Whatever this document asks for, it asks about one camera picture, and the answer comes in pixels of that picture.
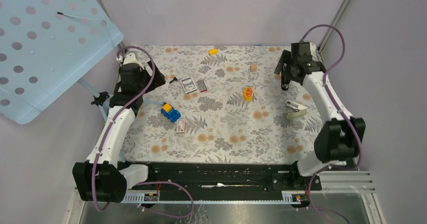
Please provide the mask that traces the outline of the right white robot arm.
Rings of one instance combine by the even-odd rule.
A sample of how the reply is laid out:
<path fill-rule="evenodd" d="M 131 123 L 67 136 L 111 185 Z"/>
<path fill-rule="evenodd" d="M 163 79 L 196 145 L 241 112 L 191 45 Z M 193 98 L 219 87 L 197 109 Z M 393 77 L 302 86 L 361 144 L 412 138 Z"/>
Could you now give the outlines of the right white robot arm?
<path fill-rule="evenodd" d="M 326 67 L 314 60 L 309 42 L 292 43 L 290 50 L 284 50 L 274 73 L 281 76 L 282 90 L 287 91 L 295 82 L 309 93 L 323 123 L 314 142 L 314 153 L 294 164 L 297 171 L 289 175 L 291 187 L 301 190 L 309 183 L 308 176 L 361 157 L 366 124 L 344 107 L 330 84 Z"/>

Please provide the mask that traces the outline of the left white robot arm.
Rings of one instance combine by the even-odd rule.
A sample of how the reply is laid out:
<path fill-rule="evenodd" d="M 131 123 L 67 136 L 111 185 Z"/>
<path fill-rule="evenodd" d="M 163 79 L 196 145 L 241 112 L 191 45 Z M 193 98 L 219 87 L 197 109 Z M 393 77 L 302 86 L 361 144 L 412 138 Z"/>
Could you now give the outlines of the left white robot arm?
<path fill-rule="evenodd" d="M 144 94 L 165 84 L 164 75 L 153 60 L 147 71 L 137 55 L 120 55 L 120 81 L 109 101 L 109 110 L 100 137 L 86 160 L 75 163 L 72 174 L 81 200 L 94 203 L 120 203 L 127 190 L 139 184 L 151 189 L 156 176 L 143 164 L 118 168 L 120 152 L 126 134 L 144 102 Z"/>

